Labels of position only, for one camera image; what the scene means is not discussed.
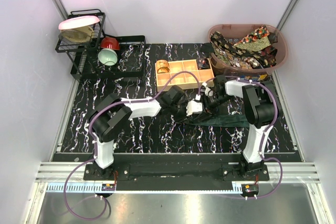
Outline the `dark green fern tie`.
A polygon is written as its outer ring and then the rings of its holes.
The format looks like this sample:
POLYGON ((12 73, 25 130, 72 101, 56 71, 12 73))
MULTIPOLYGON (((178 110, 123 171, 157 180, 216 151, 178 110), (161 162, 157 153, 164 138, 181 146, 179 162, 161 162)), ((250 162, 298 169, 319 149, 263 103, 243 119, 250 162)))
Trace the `dark green fern tie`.
POLYGON ((206 119, 189 119, 183 123, 188 125, 212 127, 249 127, 249 122, 246 117, 241 114, 212 115, 206 119))

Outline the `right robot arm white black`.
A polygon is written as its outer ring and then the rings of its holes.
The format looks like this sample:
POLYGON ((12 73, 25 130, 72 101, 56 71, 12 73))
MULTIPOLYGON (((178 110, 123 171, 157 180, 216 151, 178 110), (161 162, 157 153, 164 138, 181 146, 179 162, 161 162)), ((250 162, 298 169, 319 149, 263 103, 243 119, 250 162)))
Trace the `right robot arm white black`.
POLYGON ((265 146, 270 131, 282 113, 276 92, 270 82, 254 82, 237 78, 227 80, 225 76, 213 79, 214 86, 203 83, 205 95, 213 101, 208 109, 216 108, 231 97, 243 100, 244 111, 249 123, 248 139, 238 164, 239 176, 250 180, 263 171, 265 146))

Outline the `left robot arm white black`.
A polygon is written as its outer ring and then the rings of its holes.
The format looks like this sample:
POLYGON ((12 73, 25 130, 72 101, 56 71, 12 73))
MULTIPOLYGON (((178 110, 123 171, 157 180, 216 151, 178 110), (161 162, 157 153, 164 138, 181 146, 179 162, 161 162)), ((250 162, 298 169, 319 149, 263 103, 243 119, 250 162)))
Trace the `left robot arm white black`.
POLYGON ((157 93, 153 98, 125 99, 115 94, 108 95, 89 118, 89 134, 93 137, 94 153, 92 175, 103 180, 113 175, 114 140, 117 130, 124 128, 130 119, 157 115, 173 115, 176 119, 186 116, 182 104, 185 92, 174 85, 167 91, 157 93))

